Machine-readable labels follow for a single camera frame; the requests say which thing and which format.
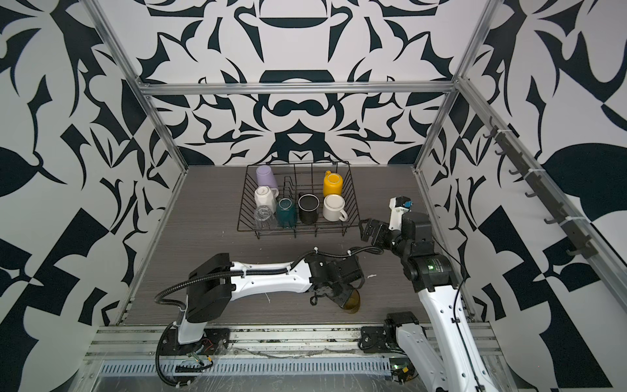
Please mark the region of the olive green glass cup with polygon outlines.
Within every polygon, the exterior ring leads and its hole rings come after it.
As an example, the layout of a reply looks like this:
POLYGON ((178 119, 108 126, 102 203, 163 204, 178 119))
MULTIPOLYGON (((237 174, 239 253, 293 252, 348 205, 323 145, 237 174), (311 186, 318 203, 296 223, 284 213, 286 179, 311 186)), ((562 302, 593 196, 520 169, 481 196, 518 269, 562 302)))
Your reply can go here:
POLYGON ((358 289, 354 289, 347 297, 346 302, 341 309, 348 314, 355 314, 359 311, 361 305, 361 297, 358 289))

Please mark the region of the red and white mug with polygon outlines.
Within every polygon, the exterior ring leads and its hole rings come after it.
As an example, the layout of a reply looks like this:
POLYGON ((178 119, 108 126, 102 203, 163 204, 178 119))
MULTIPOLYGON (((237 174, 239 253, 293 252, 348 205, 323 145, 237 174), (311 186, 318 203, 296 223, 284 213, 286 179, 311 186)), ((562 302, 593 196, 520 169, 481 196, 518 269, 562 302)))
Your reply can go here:
POLYGON ((346 201, 338 194, 329 194, 323 202, 323 217, 331 222, 346 222, 348 213, 345 210, 346 201))

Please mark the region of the yellow mug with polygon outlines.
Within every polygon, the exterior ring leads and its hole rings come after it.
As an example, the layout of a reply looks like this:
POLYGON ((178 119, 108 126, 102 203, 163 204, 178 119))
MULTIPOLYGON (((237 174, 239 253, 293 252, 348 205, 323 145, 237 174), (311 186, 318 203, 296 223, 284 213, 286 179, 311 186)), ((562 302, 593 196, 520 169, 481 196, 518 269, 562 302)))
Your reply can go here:
POLYGON ((342 196, 343 185, 344 179, 340 174, 326 171, 323 179, 323 196, 328 197, 333 194, 342 196))

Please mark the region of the black mug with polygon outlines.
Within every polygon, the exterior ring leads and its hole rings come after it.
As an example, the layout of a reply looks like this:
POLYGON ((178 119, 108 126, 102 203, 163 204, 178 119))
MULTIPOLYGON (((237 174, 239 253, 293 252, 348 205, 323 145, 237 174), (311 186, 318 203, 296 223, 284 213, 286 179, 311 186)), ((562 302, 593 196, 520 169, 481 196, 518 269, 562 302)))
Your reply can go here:
POLYGON ((318 221, 319 198, 315 194, 301 194, 298 199, 299 218, 304 225, 314 225, 318 221))

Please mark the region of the cream mug green handle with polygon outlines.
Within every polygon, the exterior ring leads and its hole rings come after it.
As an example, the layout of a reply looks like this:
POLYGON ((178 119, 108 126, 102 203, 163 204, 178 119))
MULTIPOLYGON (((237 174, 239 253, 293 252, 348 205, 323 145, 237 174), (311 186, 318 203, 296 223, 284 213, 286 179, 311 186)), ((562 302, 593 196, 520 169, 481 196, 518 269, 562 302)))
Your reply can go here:
POLYGON ((283 198, 277 203, 276 217, 281 228, 295 229, 297 226, 297 208, 292 199, 283 198))

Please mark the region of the clear glass cup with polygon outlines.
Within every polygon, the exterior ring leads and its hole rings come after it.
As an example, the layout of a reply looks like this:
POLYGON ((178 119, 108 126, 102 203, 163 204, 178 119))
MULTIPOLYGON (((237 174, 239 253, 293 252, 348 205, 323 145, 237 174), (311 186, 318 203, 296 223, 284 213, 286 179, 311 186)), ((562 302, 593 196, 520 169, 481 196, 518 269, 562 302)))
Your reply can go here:
POLYGON ((254 212, 255 228, 258 232, 276 230, 278 221, 271 207, 261 205, 254 212))

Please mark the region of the white ceramic mug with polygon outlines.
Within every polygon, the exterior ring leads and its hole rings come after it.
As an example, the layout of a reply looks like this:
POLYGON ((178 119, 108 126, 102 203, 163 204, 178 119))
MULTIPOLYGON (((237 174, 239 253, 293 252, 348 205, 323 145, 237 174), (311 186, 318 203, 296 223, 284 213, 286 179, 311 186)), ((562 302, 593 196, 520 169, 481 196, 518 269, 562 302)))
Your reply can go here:
POLYGON ((277 188, 271 188, 269 186, 258 186, 254 193, 254 199, 256 207, 266 206, 272 213, 277 209, 277 197, 279 196, 279 190, 277 188))

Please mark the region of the lavender plastic cup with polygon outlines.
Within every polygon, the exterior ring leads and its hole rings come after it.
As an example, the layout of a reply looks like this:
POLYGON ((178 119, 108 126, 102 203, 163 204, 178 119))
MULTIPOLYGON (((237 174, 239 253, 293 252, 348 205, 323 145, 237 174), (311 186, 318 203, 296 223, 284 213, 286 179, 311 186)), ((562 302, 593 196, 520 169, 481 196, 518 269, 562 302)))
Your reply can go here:
POLYGON ((271 189, 277 189, 279 187, 274 176, 273 168, 269 165, 261 165, 256 168, 256 182, 259 187, 267 186, 271 189))

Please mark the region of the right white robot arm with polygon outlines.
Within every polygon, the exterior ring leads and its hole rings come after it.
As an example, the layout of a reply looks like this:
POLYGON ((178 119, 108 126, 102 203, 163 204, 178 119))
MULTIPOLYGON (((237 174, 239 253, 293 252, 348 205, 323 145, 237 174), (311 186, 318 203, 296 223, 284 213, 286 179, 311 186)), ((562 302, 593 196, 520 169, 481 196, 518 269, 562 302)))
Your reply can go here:
POLYGON ((362 241, 397 256, 403 274, 429 316, 437 342, 431 346, 422 326, 408 313, 388 315, 388 343, 403 351, 430 391, 495 391, 466 321, 461 282, 450 260, 437 253, 429 217, 392 212, 390 222, 359 223, 362 241))

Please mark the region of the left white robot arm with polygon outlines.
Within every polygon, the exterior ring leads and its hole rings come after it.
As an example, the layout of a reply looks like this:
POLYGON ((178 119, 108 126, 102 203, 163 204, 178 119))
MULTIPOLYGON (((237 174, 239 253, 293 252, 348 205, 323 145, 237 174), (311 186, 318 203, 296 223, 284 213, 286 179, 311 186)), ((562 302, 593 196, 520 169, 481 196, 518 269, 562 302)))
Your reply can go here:
POLYGON ((168 287, 154 297, 159 305, 175 306, 180 317, 164 329, 154 355, 156 373, 163 384, 182 388, 193 383, 191 377, 168 377, 163 371, 164 355, 187 355, 197 362, 197 371, 212 368, 211 359, 200 359, 207 349, 207 324, 220 318, 231 302, 261 294, 292 292, 310 294, 310 305, 327 298, 341 310, 355 313, 360 307, 359 289, 365 276, 359 254, 380 255, 375 246, 353 247, 342 254, 314 248, 293 261, 248 264, 232 261, 227 253, 218 253, 189 274, 185 281, 168 287))

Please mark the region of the small green circuit board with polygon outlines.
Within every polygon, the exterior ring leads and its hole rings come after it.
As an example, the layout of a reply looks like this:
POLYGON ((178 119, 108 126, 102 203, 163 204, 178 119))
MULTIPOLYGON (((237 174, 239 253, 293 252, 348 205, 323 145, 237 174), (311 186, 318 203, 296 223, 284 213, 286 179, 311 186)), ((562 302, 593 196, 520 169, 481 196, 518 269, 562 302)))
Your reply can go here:
POLYGON ((400 385, 413 381, 418 373, 407 357, 390 359, 390 374, 393 382, 400 385))

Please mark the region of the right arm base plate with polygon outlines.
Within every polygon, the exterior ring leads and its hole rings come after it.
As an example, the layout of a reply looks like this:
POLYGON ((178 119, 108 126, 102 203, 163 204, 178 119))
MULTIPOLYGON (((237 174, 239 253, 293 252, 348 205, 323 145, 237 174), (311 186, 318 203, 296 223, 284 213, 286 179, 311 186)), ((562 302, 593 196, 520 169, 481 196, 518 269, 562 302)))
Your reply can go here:
POLYGON ((366 354, 405 354, 397 343, 396 328, 389 326, 362 327, 358 348, 366 354))

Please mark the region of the wall hook rail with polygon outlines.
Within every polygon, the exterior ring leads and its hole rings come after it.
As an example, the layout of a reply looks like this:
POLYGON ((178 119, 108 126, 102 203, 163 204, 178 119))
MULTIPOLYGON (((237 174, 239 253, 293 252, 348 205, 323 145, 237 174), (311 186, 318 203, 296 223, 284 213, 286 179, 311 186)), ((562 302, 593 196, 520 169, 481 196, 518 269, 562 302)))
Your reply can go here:
POLYGON ((507 127, 499 127, 493 117, 489 119, 489 127, 490 131, 485 137, 494 140, 500 148, 496 153, 506 156, 514 165, 514 169, 509 173, 522 178, 531 189, 526 196, 539 199, 550 214, 545 218, 545 224, 559 226, 572 242, 573 249, 568 250, 567 254, 583 256, 585 259, 599 255, 602 248, 599 241, 594 238, 593 228, 587 219, 575 211, 563 191, 558 188, 545 168, 533 158, 514 131, 507 127))

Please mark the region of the aluminium frame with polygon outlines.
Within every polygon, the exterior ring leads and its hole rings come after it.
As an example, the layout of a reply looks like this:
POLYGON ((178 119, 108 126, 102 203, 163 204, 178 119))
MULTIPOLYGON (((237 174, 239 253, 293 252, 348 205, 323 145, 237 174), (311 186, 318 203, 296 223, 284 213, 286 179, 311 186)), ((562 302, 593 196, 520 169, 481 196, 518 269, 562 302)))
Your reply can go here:
MULTIPOLYGON (((462 57, 462 64, 458 73, 450 81, 432 82, 303 82, 303 83, 209 83, 209 84, 145 84, 139 80, 135 70, 124 52, 121 41, 116 36, 114 28, 109 23, 105 11, 97 1, 83 2, 88 16, 99 36, 103 39, 108 49, 112 52, 114 60, 117 62, 122 75, 130 84, 130 88, 140 102, 140 106, 148 115, 150 122, 155 126, 158 135, 165 142, 167 150, 173 154, 175 162, 182 171, 188 170, 188 164, 177 148, 171 133, 158 115, 154 105, 150 102, 151 96, 170 95, 245 95, 251 94, 301 94, 301 93, 367 93, 367 92, 429 92, 444 93, 446 99, 439 109, 434 120, 433 127, 440 129, 443 118, 449 114, 457 96, 463 96, 470 107, 482 120, 482 123, 489 127, 489 119, 493 117, 499 127, 507 127, 504 119, 485 101, 475 85, 466 77, 470 69, 470 61, 478 52, 480 44, 488 36, 491 21, 496 15, 497 9, 501 6, 499 1, 487 2, 483 9, 475 31, 473 32, 470 45, 462 57)), ((605 240, 601 233, 593 228, 593 235, 599 241, 602 251, 599 255, 586 259, 592 269, 604 282, 610 294, 621 305, 626 305, 626 265, 621 261, 619 254, 612 249, 609 242, 605 240)))

